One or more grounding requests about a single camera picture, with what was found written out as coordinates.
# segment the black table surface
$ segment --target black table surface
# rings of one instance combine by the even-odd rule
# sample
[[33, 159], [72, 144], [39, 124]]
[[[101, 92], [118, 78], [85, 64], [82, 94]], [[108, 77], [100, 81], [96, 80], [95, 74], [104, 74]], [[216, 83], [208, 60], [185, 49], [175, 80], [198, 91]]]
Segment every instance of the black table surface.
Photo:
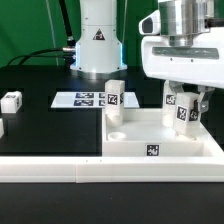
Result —
[[[142, 108], [162, 106], [164, 81], [131, 67], [126, 91]], [[0, 97], [21, 91], [23, 106], [2, 114], [0, 156], [100, 156], [101, 109], [51, 109], [58, 91], [104, 91], [105, 80], [63, 67], [0, 69]], [[186, 91], [196, 91], [186, 85]], [[202, 123], [223, 148], [224, 92], [217, 89]], [[0, 184], [0, 223], [224, 223], [224, 183]]]

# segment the circular hole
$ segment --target circular hole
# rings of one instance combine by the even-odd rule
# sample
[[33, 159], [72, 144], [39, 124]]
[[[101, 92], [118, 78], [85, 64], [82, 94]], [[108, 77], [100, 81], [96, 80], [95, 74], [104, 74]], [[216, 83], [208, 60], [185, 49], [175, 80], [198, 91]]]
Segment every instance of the circular hole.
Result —
[[109, 141], [124, 141], [127, 139], [127, 135], [123, 132], [112, 132], [108, 134]]

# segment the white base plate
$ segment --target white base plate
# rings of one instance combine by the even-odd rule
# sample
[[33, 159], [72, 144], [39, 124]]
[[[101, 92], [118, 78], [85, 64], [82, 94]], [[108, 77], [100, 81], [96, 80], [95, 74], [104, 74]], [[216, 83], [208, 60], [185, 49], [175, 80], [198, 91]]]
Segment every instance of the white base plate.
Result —
[[[103, 108], [104, 92], [57, 92], [51, 108]], [[124, 93], [125, 108], [139, 108], [134, 92]]]
[[[102, 157], [0, 157], [0, 182], [223, 182], [224, 153], [206, 129], [196, 140], [175, 139], [161, 115], [126, 109], [123, 127], [113, 131], [127, 131], [127, 139], [108, 141], [103, 111]], [[148, 144], [160, 146], [158, 156], [147, 156]]]

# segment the yellow warning triangle sticker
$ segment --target yellow warning triangle sticker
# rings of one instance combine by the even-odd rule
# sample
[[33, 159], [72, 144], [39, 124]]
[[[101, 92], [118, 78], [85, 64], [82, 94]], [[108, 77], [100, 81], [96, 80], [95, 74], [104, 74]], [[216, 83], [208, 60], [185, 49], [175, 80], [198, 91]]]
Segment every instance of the yellow warning triangle sticker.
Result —
[[97, 33], [93, 37], [93, 40], [105, 40], [103, 33], [100, 29], [98, 29]]

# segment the wall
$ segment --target wall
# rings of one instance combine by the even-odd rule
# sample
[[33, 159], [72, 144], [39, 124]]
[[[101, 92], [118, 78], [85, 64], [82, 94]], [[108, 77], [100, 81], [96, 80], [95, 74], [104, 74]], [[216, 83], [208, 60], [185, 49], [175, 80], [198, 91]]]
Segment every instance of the wall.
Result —
[[[0, 0], [0, 67], [18, 55], [52, 48], [51, 29], [45, 0]], [[122, 39], [124, 0], [118, 3], [118, 38]], [[66, 35], [58, 1], [49, 0], [56, 33], [57, 47], [66, 45]], [[80, 37], [79, 0], [66, 0], [73, 34]], [[125, 37], [125, 63], [141, 65], [138, 32], [139, 21], [157, 8], [156, 0], [129, 0]], [[224, 1], [218, 0], [217, 7], [224, 12]], [[30, 64], [56, 64], [53, 59], [30, 60]]]

